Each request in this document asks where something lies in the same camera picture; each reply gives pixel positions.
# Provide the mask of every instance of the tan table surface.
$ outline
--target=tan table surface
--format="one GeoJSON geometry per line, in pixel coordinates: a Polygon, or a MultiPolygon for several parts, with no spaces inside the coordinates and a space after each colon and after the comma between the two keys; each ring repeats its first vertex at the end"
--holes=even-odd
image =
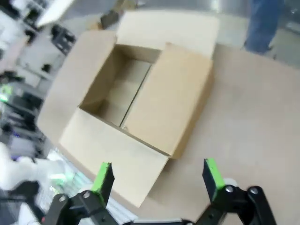
{"type": "MultiPolygon", "coordinates": [[[[203,159],[241,188],[261,186],[278,224],[300,224],[300,71],[223,45],[215,84],[187,149],[169,161],[139,209],[141,218],[197,220],[209,203],[203,159]]],[[[224,224],[240,224],[237,217],[224,224]]]]}

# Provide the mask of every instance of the person's leg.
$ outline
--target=person's leg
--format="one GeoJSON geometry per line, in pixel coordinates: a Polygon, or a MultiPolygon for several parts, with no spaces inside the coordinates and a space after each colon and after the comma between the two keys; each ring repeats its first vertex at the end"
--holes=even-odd
{"type": "Polygon", "coordinates": [[[251,16],[245,48],[254,53],[265,54],[274,38],[283,0],[250,0],[251,16]]]}

